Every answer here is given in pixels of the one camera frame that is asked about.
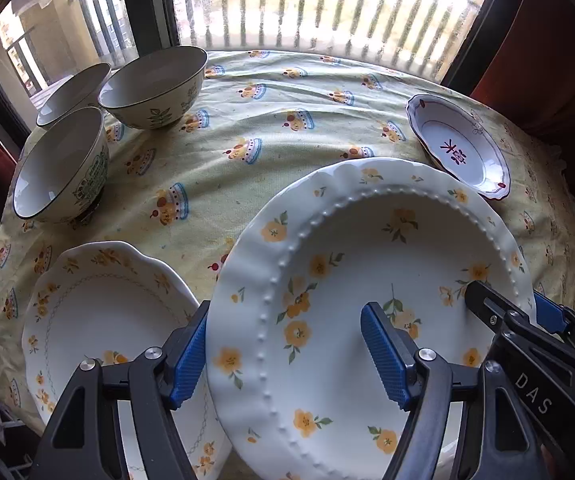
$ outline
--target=tablecloth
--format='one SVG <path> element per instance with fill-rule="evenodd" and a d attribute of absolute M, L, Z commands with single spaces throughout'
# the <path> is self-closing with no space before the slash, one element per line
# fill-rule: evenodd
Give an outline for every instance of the tablecloth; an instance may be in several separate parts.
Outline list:
<path fill-rule="evenodd" d="M 539 141 L 468 97 L 384 67 L 328 56 L 211 52 L 205 82 L 178 122 L 140 131 L 106 116 L 110 166 L 84 222 L 39 224 L 14 215 L 18 167 L 0 224 L 0 397 L 37 432 L 21 348 L 32 288 L 58 255 L 94 240 L 125 240 L 170 264 L 209 299 L 245 225 L 283 187 L 347 158 L 397 156 L 431 164 L 407 120 L 417 93 L 471 113 L 503 151 L 507 198 L 490 205 L 517 239 L 536 289 L 575 309 L 575 204 L 561 163 Z M 174 190 L 179 204 L 170 200 Z"/>

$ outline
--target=floral plate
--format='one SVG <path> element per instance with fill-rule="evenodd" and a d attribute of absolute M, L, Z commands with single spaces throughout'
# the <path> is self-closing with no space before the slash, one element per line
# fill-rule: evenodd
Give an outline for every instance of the floral plate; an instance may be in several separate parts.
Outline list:
<path fill-rule="evenodd" d="M 62 253 L 34 287 L 23 330 L 27 385 L 46 424 L 77 365 L 134 359 L 185 326 L 198 302 L 167 264 L 125 242 L 94 242 Z M 131 406 L 119 401 L 125 459 L 146 480 Z M 174 422 L 200 479 L 214 480 L 231 450 L 216 420 L 205 373 Z"/>
<path fill-rule="evenodd" d="M 266 480 L 381 479 L 407 413 L 385 394 L 361 307 L 378 301 L 420 348 L 477 366 L 493 334 L 466 310 L 472 280 L 536 321 L 514 238 L 442 171 L 348 160 L 276 195 L 229 254 L 208 313 L 210 392 L 241 458 Z M 460 413 L 453 404 L 445 445 Z"/>
<path fill-rule="evenodd" d="M 486 198 L 509 194 L 509 169 L 501 150 L 472 111 L 433 95 L 415 95 L 408 101 L 408 119 L 432 159 L 461 182 Z"/>

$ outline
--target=yellow tablecloth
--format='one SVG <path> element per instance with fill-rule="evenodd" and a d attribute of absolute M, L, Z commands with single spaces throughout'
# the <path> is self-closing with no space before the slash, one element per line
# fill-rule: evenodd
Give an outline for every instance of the yellow tablecloth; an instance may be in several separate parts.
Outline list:
<path fill-rule="evenodd" d="M 139 131 L 107 116 L 109 177 L 88 224 L 23 222 L 8 197 L 0 224 L 0 397 L 42 432 L 21 337 L 34 283 L 62 251 L 125 240 L 208 299 L 235 239 L 283 187 L 348 157 L 429 164 L 405 113 L 408 99 L 425 92 L 473 113 L 503 150 L 511 192 L 491 206 L 516 237 L 535 288 L 575 308 L 575 208 L 560 163 L 540 142 L 468 97 L 386 68 L 311 54 L 212 52 L 202 92 L 178 123 Z M 32 132 L 25 155 L 43 133 Z M 177 184 L 187 194 L 178 206 L 168 192 Z"/>

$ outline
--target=red curtain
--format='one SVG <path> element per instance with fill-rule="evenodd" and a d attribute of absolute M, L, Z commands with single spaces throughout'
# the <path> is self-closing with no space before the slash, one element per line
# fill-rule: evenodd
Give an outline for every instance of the red curtain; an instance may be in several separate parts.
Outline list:
<path fill-rule="evenodd" d="M 471 97 L 560 146 L 575 195 L 575 7 L 569 0 L 523 0 Z"/>

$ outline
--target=dish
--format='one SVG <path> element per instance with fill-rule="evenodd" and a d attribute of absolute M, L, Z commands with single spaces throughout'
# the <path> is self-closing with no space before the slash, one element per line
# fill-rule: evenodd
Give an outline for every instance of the dish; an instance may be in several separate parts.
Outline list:
<path fill-rule="evenodd" d="M 109 63 L 98 63 L 68 79 L 42 106 L 36 117 L 36 126 L 47 130 L 74 110 L 98 107 L 98 92 L 109 78 L 111 69 Z"/>
<path fill-rule="evenodd" d="M 108 165 L 103 112 L 79 108 L 51 127 L 27 155 L 14 186 L 14 212 L 23 220 L 76 218 L 105 186 Z"/>
<path fill-rule="evenodd" d="M 131 128 L 160 128 L 182 117 L 203 86 L 207 53 L 172 46 L 139 57 L 116 72 L 98 102 Z"/>
<path fill-rule="evenodd" d="M 23 329 L 27 386 L 43 422 L 77 365 L 134 359 L 185 326 L 198 301 L 171 267 L 125 242 L 93 242 L 62 253 L 36 282 Z M 134 480 L 146 480 L 132 410 L 118 407 L 123 448 Z M 215 480 L 231 444 L 216 420 L 205 374 L 172 413 L 190 462 Z"/>
<path fill-rule="evenodd" d="M 420 348 L 478 365 L 493 334 L 466 312 L 473 279 L 534 322 L 514 238 L 482 197 L 442 171 L 348 160 L 282 190 L 228 255 L 208 313 L 210 391 L 241 458 L 266 480 L 381 479 L 407 414 L 385 394 L 361 307 L 378 301 Z M 445 445 L 460 413 L 453 404 Z"/>
<path fill-rule="evenodd" d="M 509 194 L 507 163 L 478 116 L 427 94 L 415 95 L 406 110 L 412 130 L 440 168 L 486 198 Z"/>

